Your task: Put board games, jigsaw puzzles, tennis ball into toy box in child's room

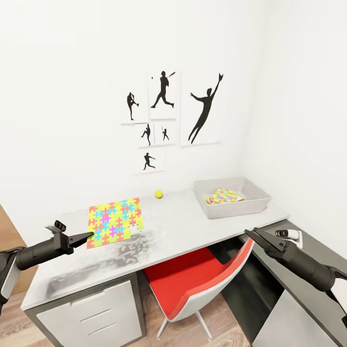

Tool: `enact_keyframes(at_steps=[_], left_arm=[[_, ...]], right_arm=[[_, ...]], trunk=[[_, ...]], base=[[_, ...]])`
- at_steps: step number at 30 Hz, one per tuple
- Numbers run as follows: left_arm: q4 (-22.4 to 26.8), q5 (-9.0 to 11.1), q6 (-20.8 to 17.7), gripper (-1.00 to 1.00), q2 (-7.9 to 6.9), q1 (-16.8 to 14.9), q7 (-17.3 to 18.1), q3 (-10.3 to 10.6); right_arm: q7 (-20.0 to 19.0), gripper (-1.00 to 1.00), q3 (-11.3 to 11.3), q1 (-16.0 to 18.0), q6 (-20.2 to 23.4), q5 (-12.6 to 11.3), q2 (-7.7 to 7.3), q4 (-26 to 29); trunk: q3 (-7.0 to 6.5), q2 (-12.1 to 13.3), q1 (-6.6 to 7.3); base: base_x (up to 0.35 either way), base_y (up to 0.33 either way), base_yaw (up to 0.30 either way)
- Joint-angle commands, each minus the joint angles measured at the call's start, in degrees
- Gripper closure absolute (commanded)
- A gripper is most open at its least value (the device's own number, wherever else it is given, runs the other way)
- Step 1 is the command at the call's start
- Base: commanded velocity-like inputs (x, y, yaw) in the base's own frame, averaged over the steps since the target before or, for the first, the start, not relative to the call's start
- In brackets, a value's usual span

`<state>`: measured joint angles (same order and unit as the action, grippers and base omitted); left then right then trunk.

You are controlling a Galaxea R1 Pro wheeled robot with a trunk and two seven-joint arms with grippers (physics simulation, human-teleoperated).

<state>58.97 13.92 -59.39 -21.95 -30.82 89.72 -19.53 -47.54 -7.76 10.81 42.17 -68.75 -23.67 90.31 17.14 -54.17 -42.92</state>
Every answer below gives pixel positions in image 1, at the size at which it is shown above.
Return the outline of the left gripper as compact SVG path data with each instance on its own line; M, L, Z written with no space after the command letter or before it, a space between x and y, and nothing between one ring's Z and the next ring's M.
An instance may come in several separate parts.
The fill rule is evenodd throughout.
M57 258L64 254L74 253L74 248L87 243L87 238L94 235L94 232L87 232L68 236L62 232L54 233L53 238L40 242L33 248L34 260L38 265Z

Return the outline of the tennis ball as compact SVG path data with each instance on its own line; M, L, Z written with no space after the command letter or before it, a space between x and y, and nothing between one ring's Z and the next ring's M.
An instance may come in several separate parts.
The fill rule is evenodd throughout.
M158 190L158 191L155 192L155 197L156 198L160 199L162 196L163 196L162 191Z

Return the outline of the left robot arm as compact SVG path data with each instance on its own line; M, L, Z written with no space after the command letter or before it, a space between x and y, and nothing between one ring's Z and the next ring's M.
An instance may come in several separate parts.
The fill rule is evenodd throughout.
M40 265L64 254L74 253L74 248L87 243L94 232L68 236L63 234L67 227L56 219L48 219L44 227L50 230L49 240L31 247L17 247L0 252L0 315L9 300L21 271Z

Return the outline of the jigsaw puzzle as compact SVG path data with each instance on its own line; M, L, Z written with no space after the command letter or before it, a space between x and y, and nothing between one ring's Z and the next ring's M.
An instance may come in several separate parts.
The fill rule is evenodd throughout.
M216 194L211 198L216 203L231 203L237 200L237 196L233 191L219 188Z
M89 207L88 232L94 235L87 238L87 249L129 240L130 224L142 231L143 218L140 199L127 199Z

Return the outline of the board game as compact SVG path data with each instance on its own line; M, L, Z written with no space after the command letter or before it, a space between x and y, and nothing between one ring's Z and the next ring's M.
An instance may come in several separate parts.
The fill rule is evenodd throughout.
M235 192L233 192L233 193L235 193ZM215 193L215 194L216 194L216 193ZM215 195L215 194L214 194L214 195ZM235 194L236 194L236 193L235 193ZM213 195L213 196L214 196L214 195ZM213 196L211 196L211 197L205 199L205 200L207 201L207 203L210 204L210 205L220 204L220 203L216 203L215 201L212 201L212 200L211 200L211 198L212 198ZM232 201L232 202L238 202L238 201L244 201L244 200L245 200L245 199L243 199L241 196L239 196L239 195L237 195L237 194L236 194L236 196L237 196L237 200L236 200L236 201Z

